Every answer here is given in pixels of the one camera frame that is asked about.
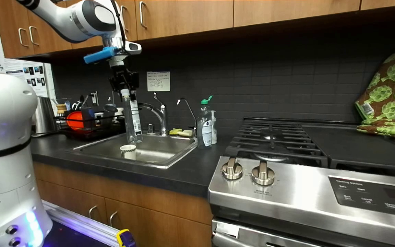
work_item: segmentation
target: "black tile backsplash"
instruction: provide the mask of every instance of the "black tile backsplash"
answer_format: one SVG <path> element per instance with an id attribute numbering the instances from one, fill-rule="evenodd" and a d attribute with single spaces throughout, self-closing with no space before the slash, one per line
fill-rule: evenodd
<path id="1" fill-rule="evenodd" d="M 382 28 L 312 33 L 298 38 L 270 37 L 261 42 L 211 43 L 151 52 L 129 58 L 140 72 L 139 102 L 158 106 L 147 92 L 146 71 L 170 71 L 171 92 L 159 92 L 171 128 L 193 125 L 185 97 L 196 114 L 200 100 L 213 95 L 220 133 L 233 133 L 243 117 L 326 119 L 360 122 L 354 101 L 379 64 L 395 51 L 395 35 Z M 99 92 L 100 104 L 111 95 L 108 64 L 52 66 L 57 97 L 79 98 Z M 143 126 L 155 115 L 141 111 Z"/>

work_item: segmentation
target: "sink faucet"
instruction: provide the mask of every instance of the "sink faucet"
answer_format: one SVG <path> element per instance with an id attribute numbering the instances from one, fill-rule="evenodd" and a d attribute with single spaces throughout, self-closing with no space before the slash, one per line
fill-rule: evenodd
<path id="1" fill-rule="evenodd" d="M 179 105 L 179 103 L 181 102 L 181 100 L 184 100 L 184 101 L 185 101 L 185 103 L 186 103 L 187 106 L 188 106 L 188 109 L 189 109 L 190 112 L 191 112 L 191 115 L 193 116 L 193 119 L 194 119 L 194 127 L 193 127 L 193 132 L 192 132 L 192 134 L 191 134 L 191 137 L 196 138 L 196 137 L 198 136 L 197 131 L 196 131 L 196 130 L 197 130 L 197 127 L 198 127 L 198 121 L 197 121 L 197 119 L 196 119 L 196 116 L 195 116 L 194 113 L 193 113 L 193 110 L 191 109 L 190 105 L 188 104 L 188 101 L 187 101 L 184 97 L 180 98 L 176 104 Z"/>
<path id="2" fill-rule="evenodd" d="M 169 125 L 167 123 L 166 105 L 163 102 L 161 102 L 161 100 L 158 99 L 155 92 L 153 93 L 153 98 L 161 104 L 160 109 L 155 108 L 153 105 L 148 104 L 148 103 L 138 103 L 138 109 L 145 108 L 145 109 L 148 109 L 151 112 L 153 112 L 156 115 L 156 117 L 158 117 L 158 119 L 159 119 L 159 123 L 160 123 L 159 135 L 160 136 L 167 136 L 168 135 L 167 130 L 169 128 Z"/>

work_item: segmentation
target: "kitchen sink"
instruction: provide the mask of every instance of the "kitchen sink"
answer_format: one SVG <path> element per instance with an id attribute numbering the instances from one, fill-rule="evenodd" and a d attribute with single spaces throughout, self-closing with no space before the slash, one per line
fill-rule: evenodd
<path id="1" fill-rule="evenodd" d="M 197 146 L 196 139 L 192 138 L 143 134 L 143 141 L 136 144 L 136 159 L 129 160 L 121 158 L 120 147 L 126 144 L 128 144 L 126 134 L 120 134 L 68 151 L 126 164 L 167 169 Z"/>

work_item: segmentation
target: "orange bowl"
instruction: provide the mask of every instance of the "orange bowl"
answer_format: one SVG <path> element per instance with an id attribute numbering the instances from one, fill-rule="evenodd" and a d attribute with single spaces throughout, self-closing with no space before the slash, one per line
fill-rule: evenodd
<path id="1" fill-rule="evenodd" d="M 71 120 L 83 120 L 82 112 L 81 111 L 74 111 L 70 113 L 67 117 L 67 124 L 70 128 L 75 131 L 83 129 L 83 122 L 81 121 L 71 121 Z"/>

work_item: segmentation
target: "gas stove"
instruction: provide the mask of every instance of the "gas stove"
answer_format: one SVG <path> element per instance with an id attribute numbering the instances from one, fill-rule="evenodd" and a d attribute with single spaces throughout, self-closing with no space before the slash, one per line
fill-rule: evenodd
<path id="1" fill-rule="evenodd" d="M 208 188 L 213 244 L 395 246 L 395 140 L 355 127 L 245 119 Z"/>

